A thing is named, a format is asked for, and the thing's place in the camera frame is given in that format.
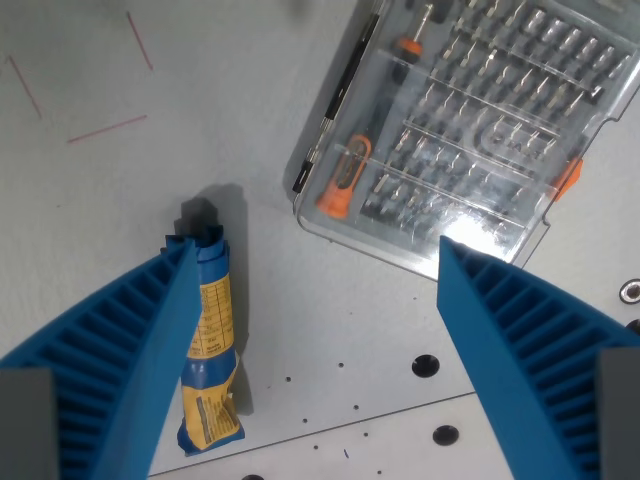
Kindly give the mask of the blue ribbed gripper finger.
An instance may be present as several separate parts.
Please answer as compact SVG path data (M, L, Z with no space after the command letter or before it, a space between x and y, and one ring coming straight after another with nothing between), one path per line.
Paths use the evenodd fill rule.
M446 236L437 309L517 479L604 471L596 359L639 337L564 290Z
M148 476L201 312L183 240L70 308L1 360L52 374L64 479Z

